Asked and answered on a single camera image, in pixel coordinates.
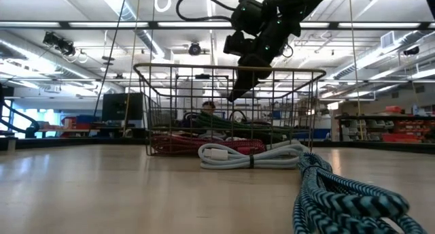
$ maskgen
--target metal wire basket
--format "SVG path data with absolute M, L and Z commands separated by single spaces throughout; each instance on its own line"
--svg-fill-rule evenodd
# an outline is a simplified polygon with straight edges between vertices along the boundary
M 139 63 L 133 69 L 145 95 L 148 155 L 197 155 L 205 143 L 255 154 L 292 139 L 313 139 L 315 120 L 310 114 L 323 70 L 154 63 Z M 229 102 L 239 71 L 272 74 Z M 159 73 L 167 75 L 159 78 Z

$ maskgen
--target wooden floor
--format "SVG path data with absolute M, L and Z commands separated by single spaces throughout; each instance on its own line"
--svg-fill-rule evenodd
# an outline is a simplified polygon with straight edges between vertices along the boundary
M 435 233 L 435 156 L 317 148 L 334 172 L 405 196 Z M 292 233 L 299 172 L 209 171 L 143 146 L 27 150 L 0 157 L 2 234 Z

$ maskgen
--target window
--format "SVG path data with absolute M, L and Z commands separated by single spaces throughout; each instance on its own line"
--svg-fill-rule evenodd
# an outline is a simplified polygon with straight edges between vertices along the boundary
M 6 105 L 12 106 L 12 101 L 5 100 Z M 1 119 L 5 122 L 10 122 L 11 120 L 11 111 L 6 106 L 3 106 L 3 109 L 1 110 Z M 4 124 L 0 124 L 0 130 L 7 131 L 9 128 L 5 126 Z
M 424 85 L 422 85 L 422 86 L 418 86 L 418 87 L 415 87 L 415 92 L 418 94 L 418 93 L 424 93 Z

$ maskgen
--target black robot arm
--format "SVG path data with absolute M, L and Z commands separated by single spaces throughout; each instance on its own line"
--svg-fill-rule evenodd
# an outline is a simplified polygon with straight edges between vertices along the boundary
M 231 16 L 236 33 L 228 36 L 227 54 L 239 55 L 239 66 L 271 67 L 272 60 L 283 54 L 290 34 L 300 36 L 300 22 L 323 0 L 242 0 Z M 257 36 L 245 39 L 242 31 Z M 270 71 L 238 71 L 229 101 L 235 101 L 269 77 Z

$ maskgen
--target ceiling beam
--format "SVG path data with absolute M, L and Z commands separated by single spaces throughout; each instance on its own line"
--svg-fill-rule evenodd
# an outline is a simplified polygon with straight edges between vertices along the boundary
M 232 30 L 229 22 L 184 22 L 184 21 L 22 21 L 0 20 L 0 30 L 39 29 L 39 30 Z M 434 22 L 302 22 L 302 30 L 335 31 L 435 31 Z

